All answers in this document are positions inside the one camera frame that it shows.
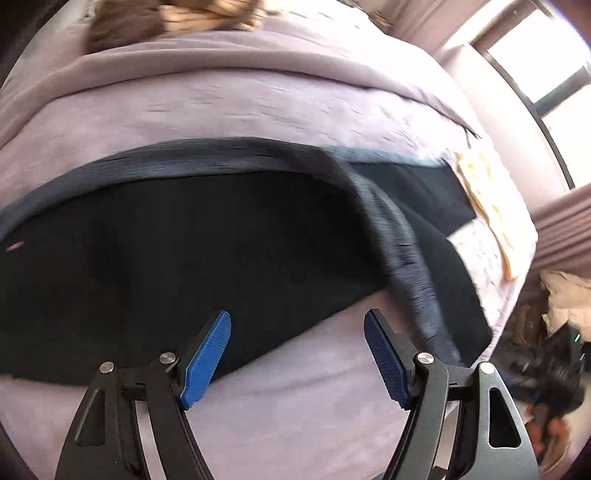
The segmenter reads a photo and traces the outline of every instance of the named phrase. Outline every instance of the brown blanket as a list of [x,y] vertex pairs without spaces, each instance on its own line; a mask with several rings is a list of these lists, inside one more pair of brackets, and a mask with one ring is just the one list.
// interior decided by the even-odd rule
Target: brown blanket
[[267,16],[265,0],[101,0],[86,37],[87,53],[164,33],[253,30]]

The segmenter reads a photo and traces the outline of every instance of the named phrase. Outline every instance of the ridged blue pad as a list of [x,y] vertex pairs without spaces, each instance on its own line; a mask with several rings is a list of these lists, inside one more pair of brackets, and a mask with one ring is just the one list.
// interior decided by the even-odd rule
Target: ridged blue pad
[[203,398],[228,344],[231,328],[230,314],[222,310],[187,367],[185,385],[180,396],[184,408],[191,408],[197,400]]
[[411,394],[408,390],[407,373],[396,350],[373,315],[366,315],[363,331],[390,398],[397,401],[401,408],[408,410],[411,407]]

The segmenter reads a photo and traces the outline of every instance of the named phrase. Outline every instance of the silver screw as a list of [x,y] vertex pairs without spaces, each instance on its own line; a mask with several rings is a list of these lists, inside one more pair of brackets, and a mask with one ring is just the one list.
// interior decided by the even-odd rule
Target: silver screw
[[160,355],[160,363],[164,365],[171,364],[177,359],[177,356],[172,352],[166,352]]
[[492,375],[493,373],[495,373],[495,371],[496,371],[496,368],[495,368],[495,366],[494,366],[492,363],[490,363],[490,362],[482,362],[482,363],[480,364],[480,370],[481,370],[483,373],[486,373],[486,374]]
[[421,352],[420,354],[418,354],[417,359],[419,362],[425,365],[432,364],[435,361],[433,355],[427,352]]
[[105,362],[104,364],[102,364],[99,368],[100,373],[102,374],[108,374],[110,372],[113,371],[113,369],[115,368],[115,364],[113,362]]

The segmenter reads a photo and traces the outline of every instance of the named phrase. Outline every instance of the black fabric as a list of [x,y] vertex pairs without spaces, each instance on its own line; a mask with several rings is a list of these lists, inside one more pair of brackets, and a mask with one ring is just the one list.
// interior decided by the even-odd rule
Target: black fabric
[[[340,187],[302,173],[206,174],[244,168],[306,168]],[[447,166],[392,162],[363,173],[306,145],[180,141],[37,189],[0,212],[0,231],[10,231],[0,372],[84,384],[107,359],[138,365],[174,349],[222,307],[233,319],[224,375],[383,287],[409,307],[429,350],[472,363],[491,330],[442,233],[473,218],[457,212],[467,203],[457,179]],[[437,215],[429,185],[436,199],[449,192]]]

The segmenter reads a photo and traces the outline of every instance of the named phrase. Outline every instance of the mattress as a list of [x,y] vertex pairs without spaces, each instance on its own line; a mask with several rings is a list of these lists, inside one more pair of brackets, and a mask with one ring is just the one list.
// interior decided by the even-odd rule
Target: mattress
[[[80,58],[83,29],[72,25],[2,90],[0,207],[91,161],[182,138],[379,148],[416,162],[444,158],[452,167],[453,153],[465,149],[467,140],[492,149],[462,94],[433,59],[384,36],[360,11],[336,1],[298,2],[255,33],[162,38],[94,59]],[[262,57],[237,60],[248,55],[207,63],[208,53],[222,46],[261,50],[271,63]],[[117,55],[137,59],[146,51],[175,50],[190,61],[109,77],[121,65]],[[275,57],[269,60],[269,52],[286,51],[303,63],[278,66]],[[210,68],[199,68],[196,59]],[[180,67],[179,61],[185,63]],[[92,70],[100,67],[106,73]],[[73,81],[77,69],[95,75]],[[508,180],[505,187],[523,209],[524,222],[530,221],[514,184]],[[493,331],[478,361],[488,359],[524,278],[504,279],[498,244],[482,217],[449,240]],[[525,254],[531,258],[534,250],[532,244]],[[380,291],[210,386],[188,417],[217,479],[357,480],[385,469],[406,413],[388,398],[363,338],[363,315],[373,307],[396,331],[408,330],[404,313]],[[82,387],[0,380],[0,421],[41,480],[53,478],[83,393]],[[152,478],[164,478],[145,410],[139,421]]]

